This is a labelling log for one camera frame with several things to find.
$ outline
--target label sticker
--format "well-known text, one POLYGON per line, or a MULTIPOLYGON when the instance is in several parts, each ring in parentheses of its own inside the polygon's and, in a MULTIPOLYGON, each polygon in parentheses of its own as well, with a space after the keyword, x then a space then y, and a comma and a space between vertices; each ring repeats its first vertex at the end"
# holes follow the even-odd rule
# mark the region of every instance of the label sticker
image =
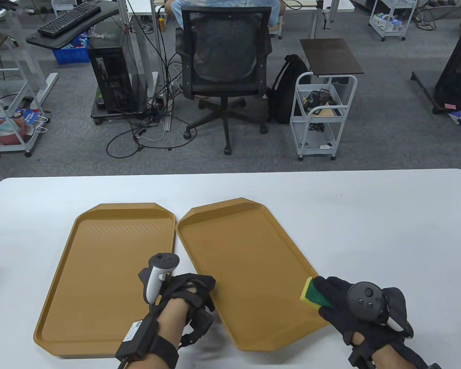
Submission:
POLYGON ((130 327, 130 330, 126 334, 125 338, 123 339, 123 342, 131 341, 134 338, 135 333, 138 331, 138 328, 140 325, 141 325, 141 320, 139 320, 138 322, 134 322, 132 326, 130 327))

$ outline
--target gray carpet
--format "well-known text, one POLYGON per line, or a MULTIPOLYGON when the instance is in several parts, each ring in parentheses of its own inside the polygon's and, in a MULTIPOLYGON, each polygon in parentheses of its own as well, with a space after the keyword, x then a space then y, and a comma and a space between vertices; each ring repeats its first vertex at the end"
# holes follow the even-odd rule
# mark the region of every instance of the gray carpet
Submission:
MULTIPOLYGON (((25 19, 34 23, 35 17, 25 19)), ((287 54, 301 53, 309 14, 293 11, 285 16, 283 39, 272 40, 268 61, 268 80, 273 82, 287 54)), ((145 149, 131 158, 117 160, 106 155, 106 144, 127 130, 127 123, 95 126, 90 109, 96 80, 90 65, 58 68, 50 51, 36 52, 46 71, 58 70, 60 78, 44 103, 52 111, 49 131, 38 139, 32 158, 5 154, 0 159, 0 181, 7 177, 100 176, 136 174, 224 173, 267 171, 322 171, 412 168, 460 168, 461 128, 447 116, 434 116, 421 90, 410 81, 411 70, 441 70, 459 37, 459 20, 438 21, 438 29, 424 32, 410 26, 407 40, 393 37, 380 42, 367 27, 368 16, 360 10, 339 14, 334 30, 322 30, 321 37, 343 37, 366 74, 359 77, 357 94, 348 118, 336 161, 329 156, 306 157, 297 161, 288 125, 269 125, 260 135, 257 127, 232 121, 232 156, 222 153, 222 125, 215 123, 198 129, 189 145, 172 150, 145 149)), ((174 20, 164 33, 167 54, 174 52, 174 20)), ((155 53, 151 54, 155 66, 155 53)), ((266 118, 266 102, 250 97, 245 114, 266 118)), ((197 102, 176 98, 174 114, 194 121, 206 111, 197 102)), ((172 129, 157 144, 176 145, 185 124, 174 120, 172 129)), ((158 137, 160 128, 148 134, 158 137)), ((127 155, 135 146, 129 135, 111 146, 114 155, 127 155)))

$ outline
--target blue storage bin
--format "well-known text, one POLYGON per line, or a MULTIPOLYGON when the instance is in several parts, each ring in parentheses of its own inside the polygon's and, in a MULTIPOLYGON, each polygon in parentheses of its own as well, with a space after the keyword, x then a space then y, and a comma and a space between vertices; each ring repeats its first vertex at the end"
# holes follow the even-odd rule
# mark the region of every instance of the blue storage bin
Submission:
POLYGON ((82 36, 78 36, 62 49, 53 50, 53 54, 60 65, 90 63, 89 54, 87 52, 87 42, 82 36))

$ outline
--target sponge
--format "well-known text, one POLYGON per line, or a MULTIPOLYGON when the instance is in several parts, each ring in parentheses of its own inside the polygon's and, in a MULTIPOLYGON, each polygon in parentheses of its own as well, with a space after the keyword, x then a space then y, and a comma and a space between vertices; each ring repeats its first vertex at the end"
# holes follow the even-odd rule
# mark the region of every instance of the sponge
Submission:
POLYGON ((319 309, 321 306, 334 308, 334 306, 322 294, 320 294, 318 290, 316 290, 313 284, 313 279, 313 277, 307 278, 306 284, 304 285, 300 295, 300 300, 315 309, 319 309))

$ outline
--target black backpack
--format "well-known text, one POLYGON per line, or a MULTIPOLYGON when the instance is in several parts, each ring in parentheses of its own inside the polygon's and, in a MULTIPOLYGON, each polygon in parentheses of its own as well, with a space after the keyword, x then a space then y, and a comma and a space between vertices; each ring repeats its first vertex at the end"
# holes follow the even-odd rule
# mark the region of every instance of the black backpack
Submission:
MULTIPOLYGON (((275 118, 275 121, 282 125, 289 124, 292 104, 294 103, 295 83, 302 73, 308 71, 309 69, 301 58, 299 58, 299 55, 292 54, 285 57, 285 64, 280 70, 280 73, 278 73, 273 87, 266 92, 266 96, 268 97, 269 120, 275 118)), ((311 83, 311 77, 307 76, 301 80, 300 84, 309 83, 311 83)))

